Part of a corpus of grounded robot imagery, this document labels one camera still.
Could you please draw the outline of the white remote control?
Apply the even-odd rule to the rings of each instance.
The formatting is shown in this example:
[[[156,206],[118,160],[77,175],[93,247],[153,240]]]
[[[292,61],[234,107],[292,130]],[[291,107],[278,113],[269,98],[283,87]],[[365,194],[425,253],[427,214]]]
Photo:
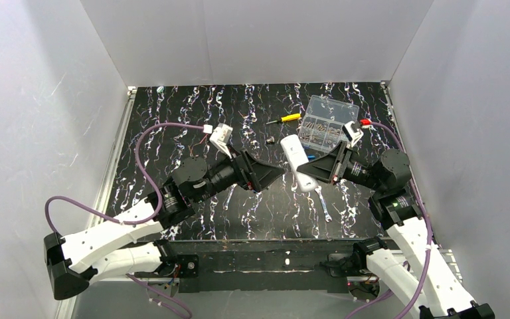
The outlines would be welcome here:
[[[286,136],[280,140],[280,145],[297,182],[298,191],[306,193],[317,189],[318,183],[315,178],[297,171],[299,166],[309,162],[299,137],[296,134]]]

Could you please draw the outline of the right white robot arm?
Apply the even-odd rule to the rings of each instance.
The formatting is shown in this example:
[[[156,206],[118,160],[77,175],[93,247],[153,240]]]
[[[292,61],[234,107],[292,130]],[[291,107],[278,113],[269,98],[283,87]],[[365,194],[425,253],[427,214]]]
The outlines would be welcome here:
[[[398,318],[495,317],[490,305],[478,303],[462,286],[434,246],[428,218],[406,190],[412,174],[404,152],[388,149],[374,164],[367,165],[341,142],[296,170],[319,181],[346,179],[373,190],[370,210],[405,260],[396,260],[388,245],[373,237],[354,244],[352,255],[339,261],[337,268],[365,269],[381,279],[404,304]]]

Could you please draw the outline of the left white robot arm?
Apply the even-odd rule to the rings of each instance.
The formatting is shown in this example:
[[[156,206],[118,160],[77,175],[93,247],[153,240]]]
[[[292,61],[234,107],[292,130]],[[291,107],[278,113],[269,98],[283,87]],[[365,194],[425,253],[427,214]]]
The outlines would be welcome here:
[[[44,259],[55,300],[66,300],[91,284],[127,273],[172,271],[185,259],[167,241],[129,244],[178,225],[194,215],[193,206],[235,185],[259,193],[285,170],[248,152],[233,151],[210,166],[204,158],[185,159],[159,191],[150,193],[111,221],[61,235],[54,226],[43,239]]]

